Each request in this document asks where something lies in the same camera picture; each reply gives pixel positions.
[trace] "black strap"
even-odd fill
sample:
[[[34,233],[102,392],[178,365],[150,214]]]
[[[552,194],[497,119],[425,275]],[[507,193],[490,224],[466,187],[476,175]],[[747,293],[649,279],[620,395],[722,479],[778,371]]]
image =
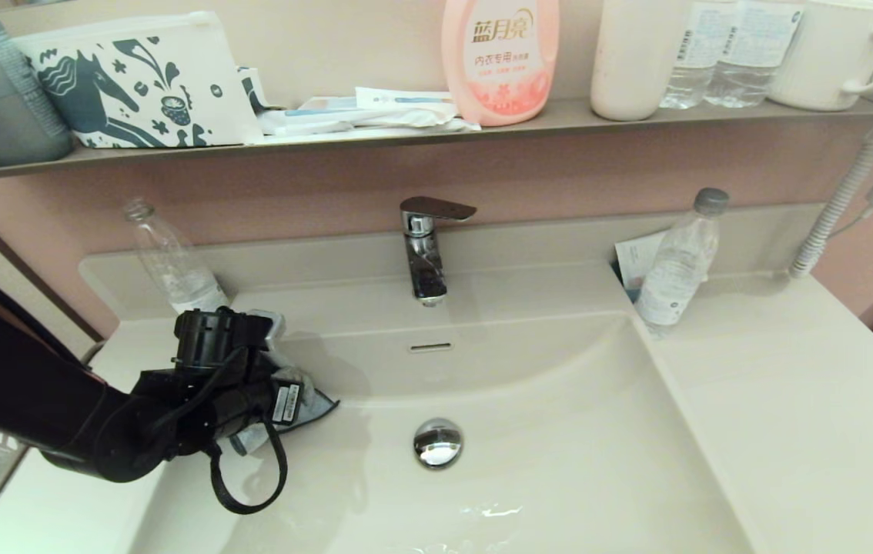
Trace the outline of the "black strap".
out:
[[[272,422],[268,417],[262,421],[265,424],[265,430],[269,433],[269,442],[272,443],[272,449],[276,452],[276,462],[279,463],[279,485],[276,486],[276,491],[272,493],[262,504],[249,506],[242,504],[232,497],[232,493],[228,492],[228,487],[225,487],[225,479],[221,476],[221,446],[217,442],[211,442],[204,448],[208,456],[211,456],[211,486],[214,487],[214,494],[218,497],[218,502],[228,509],[229,512],[237,513],[239,516],[248,516],[250,513],[261,512],[262,509],[268,508],[268,505],[275,502],[282,493],[283,487],[286,486],[286,473],[289,470],[286,464],[286,450],[283,449],[283,442],[279,440],[279,432],[273,427]]]

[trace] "sink overflow slot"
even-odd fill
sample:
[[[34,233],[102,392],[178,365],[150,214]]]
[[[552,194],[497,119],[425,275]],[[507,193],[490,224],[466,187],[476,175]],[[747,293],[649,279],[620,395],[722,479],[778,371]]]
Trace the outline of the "sink overflow slot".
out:
[[[443,352],[446,350],[453,350],[453,343],[437,342],[433,344],[418,344],[416,346],[409,347],[409,351],[413,354],[423,354],[426,352]]]

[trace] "horse illustration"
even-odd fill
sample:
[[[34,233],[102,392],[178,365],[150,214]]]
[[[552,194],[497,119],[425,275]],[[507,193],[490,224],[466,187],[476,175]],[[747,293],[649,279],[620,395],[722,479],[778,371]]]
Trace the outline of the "horse illustration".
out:
[[[138,112],[139,105],[105,73],[95,54],[88,60],[78,50],[77,58],[65,56],[38,76],[39,83],[74,130],[105,133],[140,148],[166,146],[147,131],[105,113],[102,94],[118,99],[132,112]]]

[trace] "wall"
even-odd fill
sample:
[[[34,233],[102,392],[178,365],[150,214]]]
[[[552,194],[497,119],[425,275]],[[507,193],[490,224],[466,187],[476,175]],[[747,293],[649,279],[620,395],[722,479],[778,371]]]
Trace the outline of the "wall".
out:
[[[599,5],[562,4],[554,95],[584,97]],[[423,90],[443,81],[439,2],[262,5],[258,17],[244,0],[77,0],[3,19],[17,35],[67,22],[214,9],[232,29],[236,59],[260,67],[271,97],[291,104],[312,94],[348,94],[354,85]],[[866,127],[766,122],[77,169],[0,179],[0,235],[107,333],[116,321],[76,266],[86,253],[130,248],[119,207],[133,194],[149,197],[199,243],[395,231],[399,202],[414,194],[478,206],[474,225],[681,210],[706,185],[727,189],[736,205],[807,202],[833,192]],[[873,220],[838,238],[817,275],[873,326]]]

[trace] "white sink basin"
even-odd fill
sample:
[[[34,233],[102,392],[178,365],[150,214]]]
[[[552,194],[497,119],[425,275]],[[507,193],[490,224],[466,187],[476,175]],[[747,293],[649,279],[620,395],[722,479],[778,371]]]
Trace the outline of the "white sink basin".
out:
[[[596,312],[290,335],[284,351],[342,404],[284,437],[282,497],[234,516],[207,457],[177,459],[132,552],[750,552],[638,331],[626,312]],[[433,344],[450,346],[411,350]],[[414,459],[433,417],[464,435],[443,471]],[[275,488],[268,446],[222,467],[242,501]]]

